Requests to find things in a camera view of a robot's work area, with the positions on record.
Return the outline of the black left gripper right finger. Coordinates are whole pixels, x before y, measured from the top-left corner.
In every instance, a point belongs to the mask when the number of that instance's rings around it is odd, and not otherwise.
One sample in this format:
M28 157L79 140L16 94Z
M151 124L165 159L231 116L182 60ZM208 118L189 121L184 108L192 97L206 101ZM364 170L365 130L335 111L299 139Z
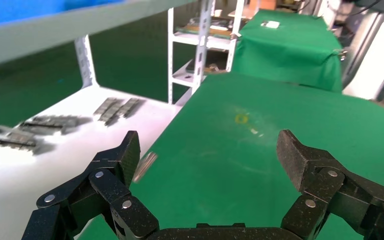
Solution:
M330 215L342 218L365 240L384 240L384 186L346 169L328 151L302 144L282 130L277 158L300 193L281 227L314 240Z

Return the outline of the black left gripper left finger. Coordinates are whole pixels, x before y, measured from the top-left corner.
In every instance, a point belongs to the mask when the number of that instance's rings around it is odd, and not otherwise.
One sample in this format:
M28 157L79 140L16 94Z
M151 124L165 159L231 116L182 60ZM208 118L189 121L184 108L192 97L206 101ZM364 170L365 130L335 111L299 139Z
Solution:
M140 152L134 130L119 146L98 152L82 173L37 199L22 239L72 240L99 215L120 240L149 238L159 222L129 190Z

